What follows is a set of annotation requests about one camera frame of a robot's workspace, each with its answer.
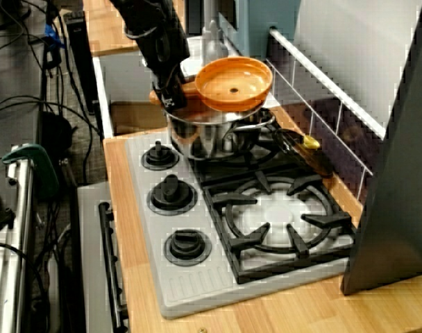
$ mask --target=stove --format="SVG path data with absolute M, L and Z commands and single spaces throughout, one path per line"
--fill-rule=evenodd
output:
M 185 159 L 165 132 L 126 152 L 161 314 L 168 319 L 343 273 L 355 228 L 270 126 L 232 160 Z

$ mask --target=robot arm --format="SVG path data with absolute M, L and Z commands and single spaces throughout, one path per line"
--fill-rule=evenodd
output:
M 180 63 L 189 57 L 186 35 L 171 0 L 110 0 L 154 73 L 153 89 L 166 111 L 186 106 Z

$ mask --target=oven handle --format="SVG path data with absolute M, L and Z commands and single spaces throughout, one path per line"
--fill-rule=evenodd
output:
M 114 333 L 125 333 L 128 331 L 128 328 L 124 325 L 124 320 L 128 319 L 128 308 L 120 302 L 122 290 L 119 288 L 117 268 L 115 266 L 118 258 L 114 255 L 111 237 L 114 230 L 110 227 L 110 222 L 114 220 L 114 216 L 108 210 L 109 203 L 101 203 L 99 205 L 101 238 L 103 240 L 103 255 L 105 258 L 106 280 L 108 281 L 112 328 Z

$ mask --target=tile backsplash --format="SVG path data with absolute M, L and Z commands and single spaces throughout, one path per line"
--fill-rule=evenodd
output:
M 319 140 L 336 173 L 364 204 L 382 140 L 335 96 L 332 82 L 328 88 L 308 70 L 302 53 L 299 60 L 296 50 L 294 55 L 269 36 L 265 62 L 274 73 L 274 97 L 304 133 Z

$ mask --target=butcher block counter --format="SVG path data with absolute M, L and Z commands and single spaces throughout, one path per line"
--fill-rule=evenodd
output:
M 272 111 L 282 127 L 296 130 L 282 108 Z M 128 138 L 105 139 L 103 144 L 131 332 L 422 332 L 422 276 L 347 297 L 339 289 L 342 276 L 337 276 L 172 321 L 164 319 L 126 157 Z M 357 225 L 362 207 L 341 180 L 335 176 L 324 184 Z
M 185 28 L 183 0 L 173 0 L 174 9 Z M 87 34 L 93 57 L 136 51 L 138 46 L 124 35 L 124 23 L 109 0 L 84 0 Z

